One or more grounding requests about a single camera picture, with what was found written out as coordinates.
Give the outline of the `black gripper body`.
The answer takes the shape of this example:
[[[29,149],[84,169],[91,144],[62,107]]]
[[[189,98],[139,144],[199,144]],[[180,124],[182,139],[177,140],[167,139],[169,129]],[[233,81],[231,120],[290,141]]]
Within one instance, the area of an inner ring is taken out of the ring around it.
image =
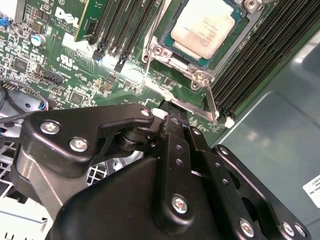
[[[237,240],[220,177],[192,174],[188,159],[147,157],[69,199],[49,240]]]

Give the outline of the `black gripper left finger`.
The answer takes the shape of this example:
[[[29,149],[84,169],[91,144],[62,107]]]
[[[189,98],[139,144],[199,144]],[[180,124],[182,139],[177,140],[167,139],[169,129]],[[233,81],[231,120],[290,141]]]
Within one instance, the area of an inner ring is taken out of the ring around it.
[[[187,112],[163,102],[39,111],[21,127],[10,178],[53,221],[77,193],[145,158],[190,160]]]

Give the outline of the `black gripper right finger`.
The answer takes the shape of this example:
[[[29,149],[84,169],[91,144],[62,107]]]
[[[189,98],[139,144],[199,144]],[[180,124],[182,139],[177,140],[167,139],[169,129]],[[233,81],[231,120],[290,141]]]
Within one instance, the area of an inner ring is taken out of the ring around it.
[[[310,240],[304,224],[224,145],[210,148],[186,129],[193,168],[201,173],[223,240]]]

